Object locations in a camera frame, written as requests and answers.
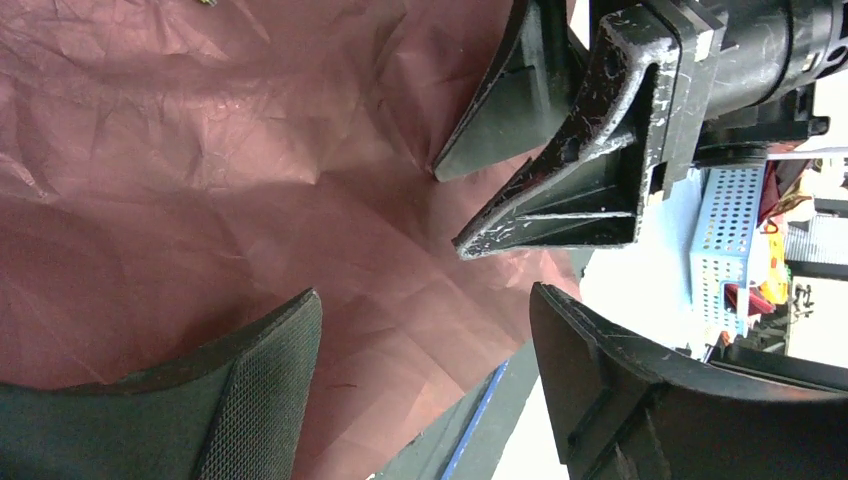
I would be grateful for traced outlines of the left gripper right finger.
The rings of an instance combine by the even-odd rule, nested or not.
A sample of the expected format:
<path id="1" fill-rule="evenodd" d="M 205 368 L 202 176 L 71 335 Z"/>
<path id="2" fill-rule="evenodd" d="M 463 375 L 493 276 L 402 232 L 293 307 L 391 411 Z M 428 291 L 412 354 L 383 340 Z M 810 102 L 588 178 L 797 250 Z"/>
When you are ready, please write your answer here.
<path id="1" fill-rule="evenodd" d="M 699 361 L 537 283 L 529 317 L 573 479 L 843 479 L 847 372 L 736 345 Z"/>

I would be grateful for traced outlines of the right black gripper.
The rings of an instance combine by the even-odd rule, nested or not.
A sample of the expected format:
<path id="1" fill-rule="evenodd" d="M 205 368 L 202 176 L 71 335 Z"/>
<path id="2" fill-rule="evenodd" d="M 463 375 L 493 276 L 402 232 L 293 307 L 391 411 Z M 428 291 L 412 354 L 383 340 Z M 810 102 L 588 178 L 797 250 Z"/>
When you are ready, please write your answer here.
<path id="1" fill-rule="evenodd" d="M 744 107 L 811 84 L 836 62 L 828 56 L 847 41 L 841 1 L 703 1 L 728 17 L 701 138 L 691 165 L 719 165 L 729 147 L 719 137 Z"/>

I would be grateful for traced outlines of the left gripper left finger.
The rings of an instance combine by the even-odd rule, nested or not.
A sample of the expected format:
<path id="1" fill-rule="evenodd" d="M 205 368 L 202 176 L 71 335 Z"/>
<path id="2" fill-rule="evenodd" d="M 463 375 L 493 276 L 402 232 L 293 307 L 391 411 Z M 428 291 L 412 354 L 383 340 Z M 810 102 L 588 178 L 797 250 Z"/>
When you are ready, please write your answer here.
<path id="1" fill-rule="evenodd" d="M 1 388 L 5 479 L 287 479 L 316 367 L 306 290 L 263 318 L 112 384 Z"/>

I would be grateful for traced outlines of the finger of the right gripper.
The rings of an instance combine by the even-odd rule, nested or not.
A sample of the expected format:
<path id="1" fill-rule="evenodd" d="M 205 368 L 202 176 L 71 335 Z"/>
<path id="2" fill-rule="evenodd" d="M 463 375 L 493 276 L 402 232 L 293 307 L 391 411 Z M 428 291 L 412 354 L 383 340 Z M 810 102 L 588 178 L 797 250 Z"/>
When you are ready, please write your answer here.
<path id="1" fill-rule="evenodd" d="M 440 182 L 547 144 L 573 104 L 587 49 L 568 3 L 512 3 L 503 37 L 467 109 L 433 161 Z"/>
<path id="2" fill-rule="evenodd" d="M 662 162 L 680 53 L 646 5 L 604 16 L 563 123 L 460 231 L 459 256 L 634 242 Z"/>

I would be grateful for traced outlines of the dark red wrapping paper sheet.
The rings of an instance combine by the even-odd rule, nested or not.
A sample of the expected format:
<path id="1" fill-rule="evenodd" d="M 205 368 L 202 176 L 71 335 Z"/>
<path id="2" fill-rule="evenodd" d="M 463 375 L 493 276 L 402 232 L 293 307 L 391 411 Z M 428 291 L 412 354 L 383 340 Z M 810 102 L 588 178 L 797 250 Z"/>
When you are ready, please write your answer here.
<path id="1" fill-rule="evenodd" d="M 430 163 L 506 1 L 5 1 L 1 378 L 113 382 L 307 288 L 297 479 L 373 473 L 529 338 L 562 254 L 459 259 L 517 167 Z"/>

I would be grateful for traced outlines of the grey perforated electronics box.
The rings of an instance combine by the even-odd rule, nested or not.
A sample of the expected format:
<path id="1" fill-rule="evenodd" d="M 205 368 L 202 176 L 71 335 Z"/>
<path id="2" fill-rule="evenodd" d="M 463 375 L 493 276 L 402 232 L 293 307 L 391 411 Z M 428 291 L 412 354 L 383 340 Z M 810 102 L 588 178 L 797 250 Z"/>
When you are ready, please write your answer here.
<path id="1" fill-rule="evenodd" d="M 731 338 L 748 334 L 750 291 L 765 275 L 764 176 L 763 167 L 709 169 L 690 244 L 693 313 Z"/>

